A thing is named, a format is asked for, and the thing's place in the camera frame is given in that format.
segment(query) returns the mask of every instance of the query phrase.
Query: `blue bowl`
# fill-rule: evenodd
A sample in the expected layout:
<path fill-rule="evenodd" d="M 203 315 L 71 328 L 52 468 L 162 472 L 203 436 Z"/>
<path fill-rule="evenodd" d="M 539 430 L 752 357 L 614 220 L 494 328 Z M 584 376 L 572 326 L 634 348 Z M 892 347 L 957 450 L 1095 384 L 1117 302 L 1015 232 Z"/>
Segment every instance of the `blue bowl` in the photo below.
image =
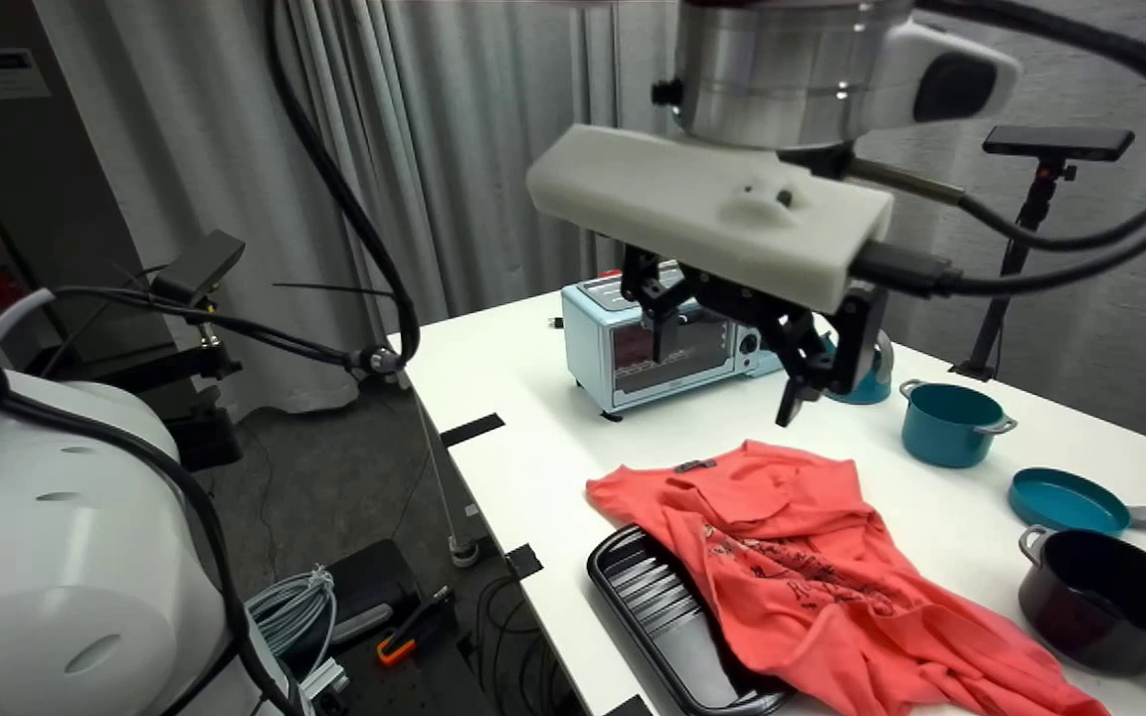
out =
<path fill-rule="evenodd" d="M 904 383 L 900 392 L 906 399 L 900 441 L 927 464 L 980 464 L 992 441 L 1015 430 L 1003 404 L 980 388 Z"/>

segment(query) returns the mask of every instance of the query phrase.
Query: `white machine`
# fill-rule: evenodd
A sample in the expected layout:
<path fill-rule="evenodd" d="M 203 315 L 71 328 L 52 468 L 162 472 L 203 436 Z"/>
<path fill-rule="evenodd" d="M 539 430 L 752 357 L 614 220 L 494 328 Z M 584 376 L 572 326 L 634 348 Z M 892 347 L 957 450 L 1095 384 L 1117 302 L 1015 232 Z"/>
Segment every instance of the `white machine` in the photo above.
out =
<path fill-rule="evenodd" d="M 918 7 L 1091 47 L 1146 75 L 1146 45 L 1038 7 Z M 1022 295 L 1146 251 L 1146 210 L 1088 238 L 1038 238 L 961 189 L 860 161 L 860 131 L 983 114 L 1015 80 L 1015 59 L 912 25 L 906 10 L 912 0 L 683 0 L 679 80 L 657 87 L 683 140 L 568 125 L 530 169 L 539 210 L 634 247 L 621 295 L 642 302 L 644 318 L 663 320 L 695 296 L 752 326 L 787 371 L 780 420 L 805 399 L 860 383 L 886 285 Z M 845 174 L 953 204 L 1010 242 L 1097 255 L 1049 274 L 966 279 L 894 251 L 892 196 L 839 181 Z M 677 259 L 683 279 L 661 285 L 661 259 Z M 813 308 L 828 315 L 839 348 L 813 328 Z M 25 375 L 10 384 L 116 424 L 152 454 L 175 454 L 167 430 L 129 392 Z M 52 424 L 41 412 L 10 417 L 0 392 L 0 713 L 162 713 L 191 684 L 206 684 L 189 704 L 199 716 L 312 713 L 262 635 L 230 612 L 230 591 L 203 571 L 185 515 L 195 498 L 175 494 L 145 454 Z M 239 631 L 248 656 L 216 661 Z"/>

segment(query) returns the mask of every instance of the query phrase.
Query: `small device on table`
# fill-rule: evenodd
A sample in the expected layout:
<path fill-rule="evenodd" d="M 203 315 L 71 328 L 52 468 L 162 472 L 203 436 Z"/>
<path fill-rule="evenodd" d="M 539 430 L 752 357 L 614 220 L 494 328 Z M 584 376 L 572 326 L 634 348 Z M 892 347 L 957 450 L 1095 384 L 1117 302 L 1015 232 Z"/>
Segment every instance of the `small device on table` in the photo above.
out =
<path fill-rule="evenodd" d="M 621 296 L 617 274 L 565 285 L 563 315 L 568 371 L 606 417 L 780 371 L 759 328 L 735 326 L 695 296 L 652 326 L 642 302 Z"/>

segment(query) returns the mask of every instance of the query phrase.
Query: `red cloth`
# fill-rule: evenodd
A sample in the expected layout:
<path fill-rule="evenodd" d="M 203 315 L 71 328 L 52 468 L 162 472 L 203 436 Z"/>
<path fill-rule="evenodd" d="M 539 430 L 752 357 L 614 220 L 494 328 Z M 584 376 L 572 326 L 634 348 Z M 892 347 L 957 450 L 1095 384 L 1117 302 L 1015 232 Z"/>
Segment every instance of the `red cloth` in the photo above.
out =
<path fill-rule="evenodd" d="M 617 468 L 584 494 L 683 560 L 744 668 L 837 713 L 1104 713 L 1010 619 L 923 579 L 852 462 L 747 441 L 699 464 Z"/>

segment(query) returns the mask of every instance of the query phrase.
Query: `white curtain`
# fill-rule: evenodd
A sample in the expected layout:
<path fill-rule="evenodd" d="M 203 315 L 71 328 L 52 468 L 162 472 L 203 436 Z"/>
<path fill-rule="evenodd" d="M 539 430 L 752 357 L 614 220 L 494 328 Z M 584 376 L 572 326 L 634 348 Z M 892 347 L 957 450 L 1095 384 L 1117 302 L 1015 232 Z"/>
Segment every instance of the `white curtain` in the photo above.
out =
<path fill-rule="evenodd" d="M 324 342 L 360 347 L 380 315 L 350 296 L 287 295 L 274 279 L 380 283 L 307 168 L 267 80 L 255 0 L 36 0 L 145 261 L 206 225 L 250 242 L 227 306 Z M 1042 0 L 1146 35 L 1146 5 Z M 539 220 L 526 168 L 572 117 L 671 131 L 649 82 L 671 63 L 671 0 L 296 0 L 287 59 L 381 225 L 422 318 L 461 315 L 589 274 L 614 251 Z M 1146 87 L 1065 47 L 963 29 L 1028 63 L 1003 123 L 1132 125 L 1124 161 L 1081 161 L 1047 232 L 1088 232 L 1146 197 Z M 992 123 L 882 131 L 860 153 L 966 185 L 1018 210 L 1030 161 L 980 149 Z M 900 197 L 894 238 L 999 267 L 999 238 Z M 963 357 L 983 302 L 894 302 L 892 334 Z M 1146 259 L 1022 296 L 1003 376 L 1146 430 Z M 354 399 L 336 371 L 243 348 L 227 399 L 320 409 Z"/>

